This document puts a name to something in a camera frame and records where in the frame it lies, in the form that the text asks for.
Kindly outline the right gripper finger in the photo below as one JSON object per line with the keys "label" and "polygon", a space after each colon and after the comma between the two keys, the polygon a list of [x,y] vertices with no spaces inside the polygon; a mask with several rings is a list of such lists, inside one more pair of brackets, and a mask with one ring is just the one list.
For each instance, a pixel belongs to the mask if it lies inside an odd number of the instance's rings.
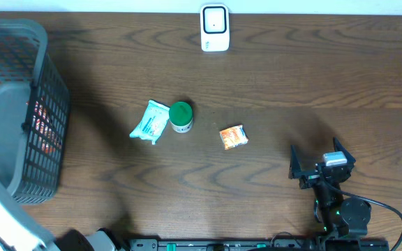
{"label": "right gripper finger", "polygon": [[295,146],[291,145],[290,146],[290,169],[289,169],[288,178],[289,179],[300,178],[301,175],[302,175],[302,169],[301,169],[299,159],[297,157],[297,152],[296,152]]}
{"label": "right gripper finger", "polygon": [[347,159],[347,163],[353,165],[356,160],[355,158],[345,149],[345,147],[340,143],[337,137],[333,137],[333,145],[335,152],[342,152],[345,158]]}

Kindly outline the orange snack packet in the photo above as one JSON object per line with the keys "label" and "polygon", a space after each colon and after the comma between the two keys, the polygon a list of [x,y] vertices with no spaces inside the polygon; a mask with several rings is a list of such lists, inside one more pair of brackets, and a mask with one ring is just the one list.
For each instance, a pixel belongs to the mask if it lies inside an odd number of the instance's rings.
{"label": "orange snack packet", "polygon": [[243,125],[236,125],[219,132],[224,149],[229,150],[248,143]]}

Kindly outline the green lid jar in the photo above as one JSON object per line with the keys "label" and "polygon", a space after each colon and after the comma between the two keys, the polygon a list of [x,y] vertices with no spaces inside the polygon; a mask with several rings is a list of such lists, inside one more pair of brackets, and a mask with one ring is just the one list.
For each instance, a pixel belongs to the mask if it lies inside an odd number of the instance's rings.
{"label": "green lid jar", "polygon": [[193,127],[193,109],[187,102],[175,102],[169,110],[172,129],[186,133]]}

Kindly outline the teal wet wipes pack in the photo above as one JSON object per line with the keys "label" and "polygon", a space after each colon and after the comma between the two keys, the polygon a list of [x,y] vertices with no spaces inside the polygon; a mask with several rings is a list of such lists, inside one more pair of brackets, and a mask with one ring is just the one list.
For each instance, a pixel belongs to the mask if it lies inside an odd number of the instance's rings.
{"label": "teal wet wipes pack", "polygon": [[169,112],[168,106],[150,100],[141,121],[129,136],[151,141],[155,145],[168,123]]}

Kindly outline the red chocolate bar wrapper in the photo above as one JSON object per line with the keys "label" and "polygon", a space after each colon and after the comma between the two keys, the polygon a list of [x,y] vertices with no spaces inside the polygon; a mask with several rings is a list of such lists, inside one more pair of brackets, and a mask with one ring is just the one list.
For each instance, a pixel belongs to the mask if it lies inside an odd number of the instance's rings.
{"label": "red chocolate bar wrapper", "polygon": [[33,144],[43,153],[54,155],[62,149],[61,129],[46,108],[36,101],[33,116]]}

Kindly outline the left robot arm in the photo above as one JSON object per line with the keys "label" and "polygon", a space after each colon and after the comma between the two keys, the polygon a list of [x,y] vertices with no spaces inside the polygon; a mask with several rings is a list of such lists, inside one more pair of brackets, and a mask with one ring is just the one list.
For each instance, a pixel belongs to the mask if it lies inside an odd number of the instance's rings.
{"label": "left robot arm", "polygon": [[38,224],[6,191],[0,182],[0,250],[115,251],[127,247],[108,230],[101,229],[85,236],[70,230],[56,237]]}

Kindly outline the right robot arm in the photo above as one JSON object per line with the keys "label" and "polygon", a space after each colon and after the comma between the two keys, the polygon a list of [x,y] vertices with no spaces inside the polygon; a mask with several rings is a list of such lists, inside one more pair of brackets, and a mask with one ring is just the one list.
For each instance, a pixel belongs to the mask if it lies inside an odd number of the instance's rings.
{"label": "right robot arm", "polygon": [[340,184],[351,177],[355,158],[333,138],[334,151],[322,155],[322,162],[303,170],[294,146],[291,146],[288,178],[297,179],[301,189],[313,189],[315,205],[325,231],[337,238],[365,236],[371,219],[371,205],[362,199],[343,195]]}

